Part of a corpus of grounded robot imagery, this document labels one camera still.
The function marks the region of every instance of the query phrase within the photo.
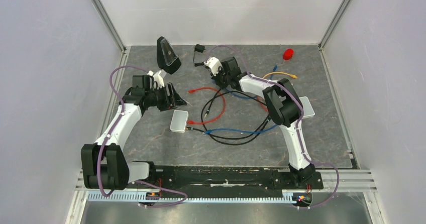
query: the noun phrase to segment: yellow cable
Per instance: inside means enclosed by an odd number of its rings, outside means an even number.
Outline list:
[[[265,78],[265,77],[267,77],[267,76],[270,76],[270,75],[272,75],[272,74],[282,74],[282,75],[287,75],[287,76],[290,76],[290,77],[292,77],[292,78],[294,78],[294,79],[297,79],[297,76],[296,76],[296,75],[294,75],[294,74],[290,74],[290,73],[286,73],[286,72],[270,72],[270,73],[266,74],[265,76],[263,76],[263,78]]]

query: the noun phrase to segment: white back wall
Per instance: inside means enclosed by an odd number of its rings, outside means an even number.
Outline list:
[[[126,45],[317,44],[342,0],[101,0]]]
[[[353,0],[325,47],[389,223],[426,222],[425,26],[426,0]]]
[[[120,61],[90,0],[0,0],[0,223],[64,223]]]

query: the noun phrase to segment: robotic arm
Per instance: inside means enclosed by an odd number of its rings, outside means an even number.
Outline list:
[[[301,122],[298,124],[298,127],[296,127],[296,121],[301,115],[301,111],[297,105],[290,99],[286,92],[278,86],[254,80],[248,76],[246,72],[242,73],[234,57],[222,61],[212,57],[204,63],[204,66],[211,72],[211,78],[221,89],[231,86],[238,91],[252,93],[265,99],[270,117],[279,125],[284,135],[290,157],[289,167],[290,172],[293,174],[293,181],[296,185],[304,185],[315,173],[315,167],[303,156],[302,146],[305,150],[305,155],[310,158],[306,151]],[[296,98],[301,106],[304,104],[310,106],[307,97],[299,98],[297,96],[296,91],[288,79],[284,78],[275,82],[284,86]],[[304,118],[311,116],[311,114],[305,114]],[[299,131],[301,142],[297,135],[297,131]]]
[[[174,109],[186,102],[176,93],[173,84],[164,84],[165,73],[158,71],[148,75],[134,75],[132,87],[123,96],[125,112],[122,113],[122,105],[118,107],[114,119],[105,132],[94,144],[84,145],[81,149],[81,162],[83,168],[84,185],[87,188],[98,188],[96,177],[97,157],[100,146],[105,137],[102,158],[106,158],[106,164],[101,164],[100,175],[102,185],[105,189],[123,190],[129,182],[139,179],[147,179],[153,171],[153,165],[148,162],[132,162],[127,164],[122,149],[135,124],[141,119],[144,112],[152,106],[160,111]]]

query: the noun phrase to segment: red round object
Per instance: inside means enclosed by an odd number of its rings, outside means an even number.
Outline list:
[[[282,55],[282,59],[284,60],[290,60],[293,57],[294,51],[293,49],[289,48],[285,50],[284,54]]]

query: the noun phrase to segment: red wire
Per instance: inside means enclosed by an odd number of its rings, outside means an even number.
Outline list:
[[[262,107],[265,111],[267,111],[267,112],[269,113],[268,108],[267,108],[267,107],[265,107],[265,105],[263,105],[263,104],[261,104],[261,103],[259,103],[259,104],[260,104],[260,107]]]
[[[203,90],[203,89],[210,89],[210,90],[213,90],[215,92],[218,91],[218,89],[215,89],[213,87],[200,87],[200,88],[196,88],[196,89],[191,89],[188,92],[189,93],[193,93],[193,92],[196,92],[198,90]],[[222,112],[216,118],[214,118],[212,120],[209,120],[209,121],[205,121],[205,122],[194,122],[194,121],[188,120],[187,123],[190,124],[190,125],[202,125],[202,124],[208,124],[208,123],[211,123],[213,121],[218,120],[224,114],[224,112],[225,112],[225,106],[226,106],[225,97],[223,95],[221,97],[222,97],[222,100],[224,101],[224,107],[222,108]]]

